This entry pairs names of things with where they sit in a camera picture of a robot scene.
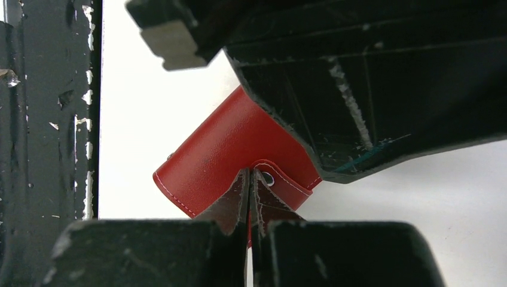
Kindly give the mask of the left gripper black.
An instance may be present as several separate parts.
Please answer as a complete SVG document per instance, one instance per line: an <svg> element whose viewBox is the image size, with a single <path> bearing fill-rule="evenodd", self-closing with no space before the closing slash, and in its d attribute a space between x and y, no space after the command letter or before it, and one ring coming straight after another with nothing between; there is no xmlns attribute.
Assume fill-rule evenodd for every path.
<svg viewBox="0 0 507 287"><path fill-rule="evenodd" d="M327 181L506 139L505 1L129 1L168 71L224 49Z"/></svg>

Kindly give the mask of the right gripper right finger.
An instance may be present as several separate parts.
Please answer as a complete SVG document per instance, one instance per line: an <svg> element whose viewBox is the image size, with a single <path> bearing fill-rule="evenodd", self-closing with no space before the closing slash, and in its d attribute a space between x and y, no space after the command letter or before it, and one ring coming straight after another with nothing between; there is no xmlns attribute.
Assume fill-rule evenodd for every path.
<svg viewBox="0 0 507 287"><path fill-rule="evenodd" d="M255 286L444 286L422 234L406 222L306 221L250 174Z"/></svg>

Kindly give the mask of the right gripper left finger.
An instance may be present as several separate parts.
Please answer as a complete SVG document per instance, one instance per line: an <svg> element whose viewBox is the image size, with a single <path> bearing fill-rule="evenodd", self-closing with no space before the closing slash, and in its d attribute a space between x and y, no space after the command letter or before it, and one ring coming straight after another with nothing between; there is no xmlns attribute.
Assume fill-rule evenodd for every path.
<svg viewBox="0 0 507 287"><path fill-rule="evenodd" d="M42 286L245 286L248 169L194 219L86 220L57 239Z"/></svg>

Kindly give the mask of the red card holder wallet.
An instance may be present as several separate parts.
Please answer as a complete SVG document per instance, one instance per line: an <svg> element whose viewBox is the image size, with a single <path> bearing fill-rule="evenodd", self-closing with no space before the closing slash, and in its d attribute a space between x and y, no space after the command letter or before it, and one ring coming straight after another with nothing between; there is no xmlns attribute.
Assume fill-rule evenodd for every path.
<svg viewBox="0 0 507 287"><path fill-rule="evenodd" d="M302 145L238 87L152 177L159 190L193 218L222 196L245 168L271 175L271 190L293 210L321 183Z"/></svg>

